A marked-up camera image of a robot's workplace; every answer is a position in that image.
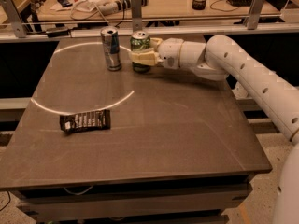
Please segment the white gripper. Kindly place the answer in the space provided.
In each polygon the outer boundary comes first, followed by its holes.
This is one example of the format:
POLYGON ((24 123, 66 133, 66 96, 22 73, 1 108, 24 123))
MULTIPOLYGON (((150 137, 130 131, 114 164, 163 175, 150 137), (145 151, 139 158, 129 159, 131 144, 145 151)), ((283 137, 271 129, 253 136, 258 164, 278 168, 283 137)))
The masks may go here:
POLYGON ((131 51, 130 58, 134 63, 155 66, 158 63, 168 69, 179 69, 179 54, 183 44, 182 39, 169 38, 162 40, 158 37, 150 39, 150 49, 131 51))

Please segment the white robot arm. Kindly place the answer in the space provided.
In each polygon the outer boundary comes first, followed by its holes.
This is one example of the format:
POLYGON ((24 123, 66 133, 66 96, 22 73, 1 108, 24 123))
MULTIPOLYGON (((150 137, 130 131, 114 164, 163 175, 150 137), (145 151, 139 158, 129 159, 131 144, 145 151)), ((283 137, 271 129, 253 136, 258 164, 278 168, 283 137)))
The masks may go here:
POLYGON ((233 76, 293 144, 278 183, 273 224, 299 224, 299 90, 249 56, 233 39, 214 35, 206 43, 179 38, 131 43, 134 63, 184 69, 221 81, 233 76))

